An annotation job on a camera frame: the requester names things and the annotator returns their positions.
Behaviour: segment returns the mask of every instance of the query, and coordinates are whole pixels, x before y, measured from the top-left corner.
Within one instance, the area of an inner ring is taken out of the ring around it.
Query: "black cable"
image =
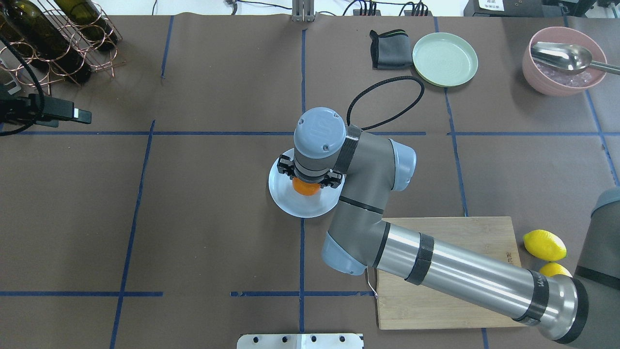
[[[389,83],[393,83],[395,81],[400,81],[400,80],[413,80],[416,83],[420,84],[420,94],[418,95],[418,98],[416,98],[414,100],[414,102],[409,105],[409,107],[406,107],[402,112],[392,116],[391,118],[389,118],[387,120],[384,120],[384,121],[381,121],[381,122],[379,122],[377,124],[374,124],[372,126],[362,127],[361,129],[366,131],[366,130],[373,129],[375,127],[379,127],[381,125],[385,125],[388,122],[391,122],[391,121],[394,121],[394,120],[398,119],[402,114],[405,114],[407,111],[409,111],[409,109],[413,108],[416,104],[418,104],[418,102],[422,98],[422,95],[424,95],[424,84],[422,83],[422,81],[420,81],[420,79],[414,78],[411,75],[397,76],[395,78],[389,78],[387,80],[380,81],[380,82],[370,86],[369,88],[367,88],[364,91],[362,91],[362,93],[358,94],[356,98],[353,99],[353,102],[351,102],[351,105],[349,106],[349,109],[347,110],[347,125],[351,125],[351,111],[353,110],[353,107],[354,107],[355,103],[357,103],[357,101],[359,101],[360,98],[362,98],[366,93],[369,93],[370,91],[376,89],[379,86],[382,86],[382,85],[385,85],[385,84],[389,84]]]
[[[285,10],[292,10],[292,7],[285,7],[282,5],[276,5],[276,4],[267,4],[266,2],[258,2],[258,1],[246,1],[246,0],[237,0],[237,2],[244,2],[246,4],[258,4],[258,5],[267,5],[267,6],[273,6],[273,7],[279,7],[281,9],[285,9]]]
[[[420,16],[428,16],[428,6],[426,6],[422,0],[420,0],[420,10]]]
[[[43,88],[41,87],[41,84],[38,82],[37,76],[32,71],[32,68],[30,67],[30,65],[28,65],[26,60],[24,60],[24,58],[19,54],[19,52],[17,52],[17,50],[13,46],[11,46],[11,43],[8,42],[2,36],[0,36],[0,41],[2,41],[2,43],[6,46],[6,48],[9,49],[9,51],[11,51],[11,53],[15,56],[15,58],[17,58],[19,63],[21,63],[24,66],[28,74],[30,74],[32,81],[35,83],[35,87],[37,88],[37,92],[39,93],[39,105],[38,105],[39,108],[37,110],[37,115],[35,115],[26,124],[24,124],[22,127],[18,129],[0,132],[0,137],[2,137],[2,136],[15,135],[15,134],[18,134],[19,132],[25,131],[29,129],[30,126],[33,126],[35,121],[41,119],[43,117],[43,108],[45,107],[45,96],[43,95]]]
[[[352,2],[349,3],[349,5],[347,6],[347,8],[345,8],[345,11],[342,13],[342,15],[344,16],[345,14],[347,14],[347,11],[351,8],[351,6],[353,4],[355,4],[356,2],[362,2],[364,4],[364,6],[366,6],[366,3],[363,0],[354,0]]]
[[[398,12],[398,16],[400,16],[405,11],[405,7],[407,7],[407,5],[411,5],[411,15],[414,14],[415,4],[413,1],[409,1],[408,3],[402,6],[401,11]]]

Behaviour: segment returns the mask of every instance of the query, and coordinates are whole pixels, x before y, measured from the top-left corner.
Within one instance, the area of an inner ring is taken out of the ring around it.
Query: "lemon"
[[[533,230],[523,236],[523,242],[528,252],[542,260],[557,261],[566,257],[564,242],[547,230]]]
[[[566,270],[566,268],[564,268],[563,266],[554,263],[554,262],[549,262],[547,264],[545,264],[540,270],[539,272],[541,274],[543,274],[544,276],[554,276],[554,275],[566,275],[566,276],[570,276],[572,277],[572,275],[570,274],[570,272],[568,270]]]

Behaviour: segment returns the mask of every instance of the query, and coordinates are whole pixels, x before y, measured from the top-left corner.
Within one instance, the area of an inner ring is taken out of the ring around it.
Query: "black device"
[[[478,0],[469,0],[463,16],[479,17],[545,17],[542,0],[495,0],[503,2],[504,11],[492,11],[480,7]]]
[[[39,96],[31,93],[28,97],[11,96],[6,87],[0,84],[0,122],[13,125],[26,125],[37,116]],[[59,121],[75,121],[90,124],[92,114],[77,109],[73,102],[45,96],[43,115],[34,121],[35,125],[58,127]]]

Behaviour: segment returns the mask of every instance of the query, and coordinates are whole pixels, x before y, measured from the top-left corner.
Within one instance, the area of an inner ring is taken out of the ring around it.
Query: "ice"
[[[584,87],[592,81],[592,75],[587,70],[579,74],[568,74],[540,62],[535,62],[535,64],[548,78],[564,86]]]

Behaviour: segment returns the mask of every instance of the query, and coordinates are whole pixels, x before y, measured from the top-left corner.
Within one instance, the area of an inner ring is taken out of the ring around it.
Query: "green glass bottle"
[[[80,33],[96,45],[105,38],[104,31],[110,35],[108,40],[97,47],[98,50],[109,51],[113,49],[114,45],[109,40],[114,44],[118,43],[117,35],[112,32],[112,28],[105,19],[101,18],[99,10],[91,0],[54,0],[54,2],[71,19],[71,22],[77,25],[88,25],[88,27],[80,29]]]
[[[41,10],[28,0],[0,0],[4,17],[21,36],[24,37],[46,60],[54,62],[69,76],[67,81],[75,80],[82,84],[91,77],[92,70],[84,57],[75,51],[67,39],[56,29]]]
[[[1,14],[0,14],[0,36],[5,38],[8,42],[20,42],[24,39],[21,35],[19,35],[18,32],[15,31],[15,29],[11,27],[10,24],[6,22],[6,20],[4,19],[4,16],[2,16]],[[34,56],[34,52],[32,51],[32,48],[28,45],[12,45],[12,46],[17,52],[19,52],[19,54],[22,57],[24,57],[27,60]],[[36,69],[44,73],[47,73],[50,70],[50,65],[47,62],[40,61],[36,58],[32,58],[30,65],[32,65],[33,67],[35,67]]]

